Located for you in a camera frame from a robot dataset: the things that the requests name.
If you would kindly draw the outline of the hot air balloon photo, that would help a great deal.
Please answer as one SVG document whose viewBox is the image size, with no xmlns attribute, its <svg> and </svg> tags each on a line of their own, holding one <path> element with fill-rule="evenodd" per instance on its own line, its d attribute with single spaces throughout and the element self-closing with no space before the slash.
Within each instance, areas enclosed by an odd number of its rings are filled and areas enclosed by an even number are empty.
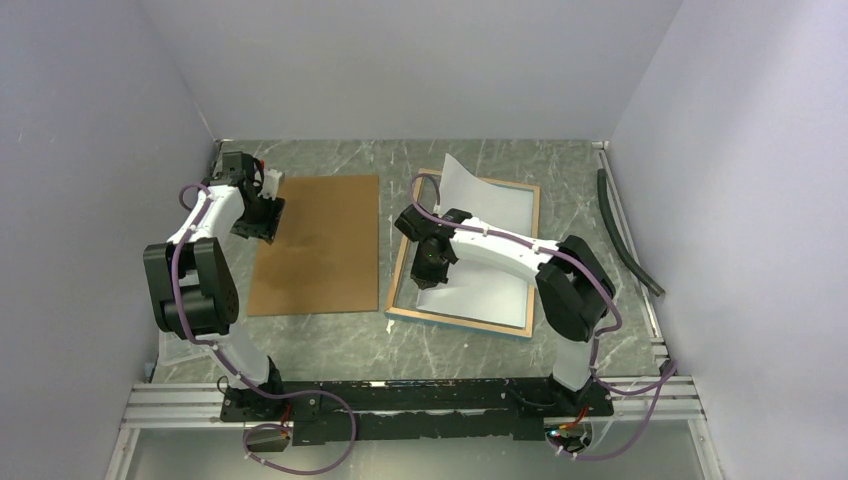
<svg viewBox="0 0 848 480">
<path fill-rule="evenodd" d="M 447 154 L 439 192 L 443 212 L 455 208 L 515 234 L 535 234 L 537 194 L 530 187 L 481 180 Z M 529 285 L 519 278 L 469 260 L 451 266 L 447 277 L 447 283 L 418 293 L 419 310 L 515 328 L 525 327 L 532 317 Z"/>
</svg>

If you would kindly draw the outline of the blue wooden picture frame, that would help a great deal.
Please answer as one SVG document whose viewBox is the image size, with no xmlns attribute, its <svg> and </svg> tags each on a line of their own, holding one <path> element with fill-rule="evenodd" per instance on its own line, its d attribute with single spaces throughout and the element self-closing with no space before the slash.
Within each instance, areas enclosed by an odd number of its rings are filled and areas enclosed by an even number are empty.
<svg viewBox="0 0 848 480">
<path fill-rule="evenodd" d="M 527 237 L 536 237 L 538 235 L 540 224 L 539 216 L 541 197 L 541 188 L 539 186 L 504 180 L 496 180 L 491 178 L 479 179 L 501 186 L 530 187 L 534 189 L 537 194 L 535 209 L 536 213 L 538 214 L 538 219 L 535 224 L 535 234 L 533 236 Z M 413 246 L 407 238 L 400 238 L 399 247 L 397 248 L 397 253 L 395 255 L 391 281 L 388 289 L 388 297 L 386 301 L 385 314 L 387 317 L 397 320 L 425 321 L 435 323 L 437 325 L 492 332 L 497 334 L 515 336 L 519 338 L 530 338 L 532 336 L 534 326 L 534 315 L 536 310 L 535 301 L 537 298 L 537 292 L 535 287 L 528 284 L 527 282 L 526 283 L 529 285 L 530 289 L 528 312 L 532 315 L 532 317 L 527 320 L 527 324 L 523 328 L 494 325 L 483 321 L 472 320 L 463 317 L 434 314 L 419 310 L 416 307 L 416 300 L 418 297 L 418 293 L 421 290 L 418 289 L 418 287 L 410 278 L 411 266 L 415 250 L 416 247 Z"/>
</svg>

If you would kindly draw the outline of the brown frame backing board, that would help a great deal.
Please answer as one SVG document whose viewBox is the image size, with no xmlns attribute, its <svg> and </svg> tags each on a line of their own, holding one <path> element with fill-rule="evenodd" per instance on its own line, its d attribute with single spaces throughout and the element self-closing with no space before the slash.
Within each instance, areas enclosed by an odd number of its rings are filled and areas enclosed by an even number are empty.
<svg viewBox="0 0 848 480">
<path fill-rule="evenodd" d="M 259 245 L 249 316 L 375 311 L 379 177 L 290 177 L 272 244 Z"/>
</svg>

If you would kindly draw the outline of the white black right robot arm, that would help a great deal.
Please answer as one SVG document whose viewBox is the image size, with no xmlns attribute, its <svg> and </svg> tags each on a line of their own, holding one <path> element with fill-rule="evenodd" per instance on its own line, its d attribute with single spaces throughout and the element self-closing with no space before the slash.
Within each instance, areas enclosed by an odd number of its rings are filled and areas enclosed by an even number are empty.
<svg viewBox="0 0 848 480">
<path fill-rule="evenodd" d="M 459 262 L 480 264 L 534 287 L 558 336 L 551 404 L 564 415 L 586 405 L 599 323 L 618 311 L 615 287 L 583 239 L 535 239 L 493 227 L 463 210 L 435 216 L 417 204 L 408 206 L 394 225 L 416 246 L 410 277 L 420 290 L 447 284 L 451 266 Z"/>
</svg>

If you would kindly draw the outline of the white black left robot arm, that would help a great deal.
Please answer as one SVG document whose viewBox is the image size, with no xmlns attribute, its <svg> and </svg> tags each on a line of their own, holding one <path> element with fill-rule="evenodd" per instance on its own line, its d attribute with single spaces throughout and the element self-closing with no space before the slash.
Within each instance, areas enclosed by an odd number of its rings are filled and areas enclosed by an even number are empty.
<svg viewBox="0 0 848 480">
<path fill-rule="evenodd" d="M 237 324 L 239 295 L 221 240 L 233 234 L 273 243 L 285 207 L 278 195 L 284 179 L 250 154 L 224 153 L 219 171 L 181 189 L 195 193 L 196 201 L 178 230 L 143 252 L 159 330 L 212 358 L 231 389 L 249 391 L 247 407 L 263 420 L 284 411 L 287 394 L 273 361 Z"/>
</svg>

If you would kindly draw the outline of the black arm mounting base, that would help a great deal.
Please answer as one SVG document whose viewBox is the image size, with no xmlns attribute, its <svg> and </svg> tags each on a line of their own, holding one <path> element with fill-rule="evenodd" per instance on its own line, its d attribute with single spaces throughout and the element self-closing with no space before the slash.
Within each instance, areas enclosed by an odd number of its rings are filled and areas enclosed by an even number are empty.
<svg viewBox="0 0 848 480">
<path fill-rule="evenodd" d="M 561 422 L 609 417 L 610 393 L 571 392 L 552 377 L 282 382 L 284 399 L 227 388 L 225 423 L 287 420 L 295 445 L 507 436 L 541 440 Z"/>
</svg>

